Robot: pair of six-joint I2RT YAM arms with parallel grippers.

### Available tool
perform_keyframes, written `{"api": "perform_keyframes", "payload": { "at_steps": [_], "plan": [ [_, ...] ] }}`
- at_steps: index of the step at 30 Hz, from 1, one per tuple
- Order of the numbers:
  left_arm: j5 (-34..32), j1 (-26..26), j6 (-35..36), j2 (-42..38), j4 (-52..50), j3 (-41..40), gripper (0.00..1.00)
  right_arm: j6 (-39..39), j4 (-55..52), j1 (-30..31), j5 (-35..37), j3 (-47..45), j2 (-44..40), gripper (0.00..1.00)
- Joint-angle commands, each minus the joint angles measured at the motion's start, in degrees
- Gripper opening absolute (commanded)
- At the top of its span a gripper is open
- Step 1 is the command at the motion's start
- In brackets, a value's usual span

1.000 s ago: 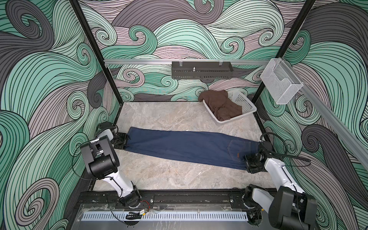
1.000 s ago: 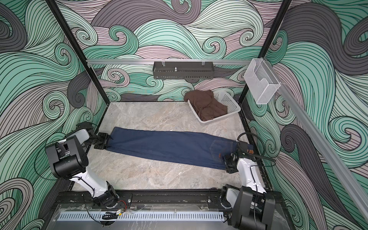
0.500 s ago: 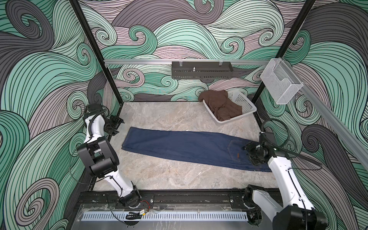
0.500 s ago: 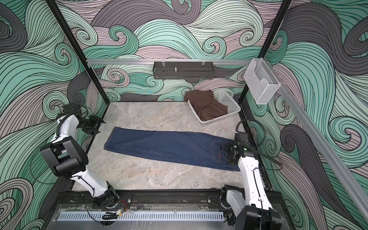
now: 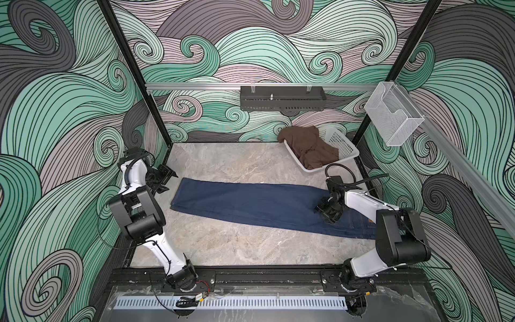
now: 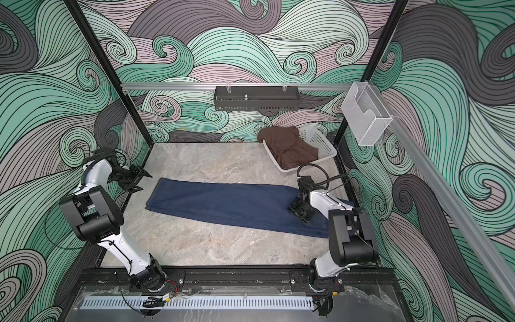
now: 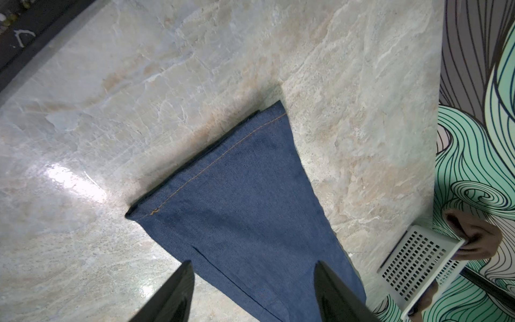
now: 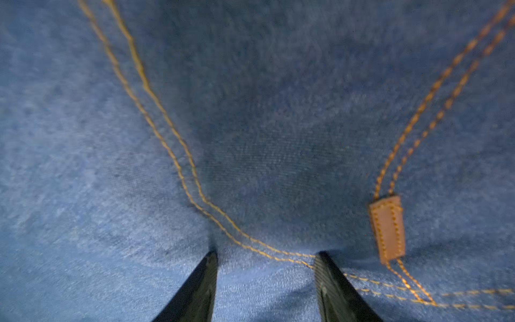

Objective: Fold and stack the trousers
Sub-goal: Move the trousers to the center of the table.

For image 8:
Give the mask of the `blue denim jeans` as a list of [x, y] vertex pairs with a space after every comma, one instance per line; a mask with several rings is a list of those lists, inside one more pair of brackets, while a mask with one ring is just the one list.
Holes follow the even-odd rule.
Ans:
[[513, 1], [2, 1], [1, 320], [514, 320]]

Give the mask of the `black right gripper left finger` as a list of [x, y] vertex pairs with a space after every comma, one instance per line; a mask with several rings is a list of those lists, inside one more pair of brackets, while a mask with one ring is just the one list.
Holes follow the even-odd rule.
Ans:
[[212, 321], [217, 289], [217, 270], [217, 253], [210, 251], [153, 321]]

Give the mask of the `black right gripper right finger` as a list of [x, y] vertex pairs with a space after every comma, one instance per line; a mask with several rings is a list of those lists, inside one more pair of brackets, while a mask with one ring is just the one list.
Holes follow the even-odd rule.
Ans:
[[321, 320], [324, 322], [381, 321], [327, 252], [315, 256], [315, 286]]

